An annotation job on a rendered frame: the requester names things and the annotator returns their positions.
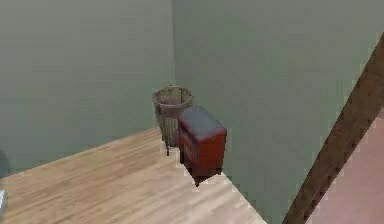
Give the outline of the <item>woven wicker waste basket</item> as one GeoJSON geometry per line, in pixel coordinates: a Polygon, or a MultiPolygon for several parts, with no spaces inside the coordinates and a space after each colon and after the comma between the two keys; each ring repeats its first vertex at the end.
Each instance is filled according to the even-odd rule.
{"type": "Polygon", "coordinates": [[[153,93],[156,121],[167,151],[178,146],[178,117],[193,99],[191,90],[182,86],[170,85],[153,93]]]}

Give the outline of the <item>red cabinet with grey top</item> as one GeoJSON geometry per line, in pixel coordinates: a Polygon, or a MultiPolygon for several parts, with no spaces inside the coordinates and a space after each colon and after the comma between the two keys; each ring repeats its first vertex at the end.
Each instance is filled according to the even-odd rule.
{"type": "Polygon", "coordinates": [[[220,174],[227,129],[202,106],[191,106],[178,117],[180,163],[198,187],[204,180],[220,174]]]}

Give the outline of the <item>white grey object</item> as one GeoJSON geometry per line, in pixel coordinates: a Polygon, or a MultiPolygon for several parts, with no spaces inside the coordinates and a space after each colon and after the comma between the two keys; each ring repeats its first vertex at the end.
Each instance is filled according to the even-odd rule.
{"type": "Polygon", "coordinates": [[[8,159],[0,150],[0,219],[5,208],[6,190],[4,178],[8,176],[8,159]]]}

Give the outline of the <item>dark brown door frame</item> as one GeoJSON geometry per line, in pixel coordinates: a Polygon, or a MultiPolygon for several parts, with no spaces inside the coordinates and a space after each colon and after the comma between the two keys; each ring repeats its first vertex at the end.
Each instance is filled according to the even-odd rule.
{"type": "Polygon", "coordinates": [[[384,106],[384,32],[378,38],[282,224],[305,224],[384,106]]]}

